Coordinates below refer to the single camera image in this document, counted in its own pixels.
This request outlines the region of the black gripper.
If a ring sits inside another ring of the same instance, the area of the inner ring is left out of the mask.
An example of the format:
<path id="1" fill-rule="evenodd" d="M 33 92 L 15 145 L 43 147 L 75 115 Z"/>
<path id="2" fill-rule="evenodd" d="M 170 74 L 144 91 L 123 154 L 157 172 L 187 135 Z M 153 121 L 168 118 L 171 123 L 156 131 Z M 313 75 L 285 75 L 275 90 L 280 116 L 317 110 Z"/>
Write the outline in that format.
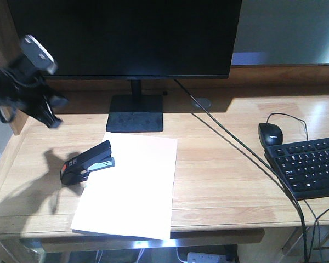
<path id="1" fill-rule="evenodd" d="M 6 119 L 1 107 L 8 106 L 12 109 L 8 119 L 14 119 L 16 111 L 22 110 L 48 128 L 58 128 L 63 121 L 51 107 L 64 107 L 69 101 L 62 93 L 45 85 L 39 69 L 25 55 L 19 55 L 7 67 L 1 67 L 0 119 Z"/>

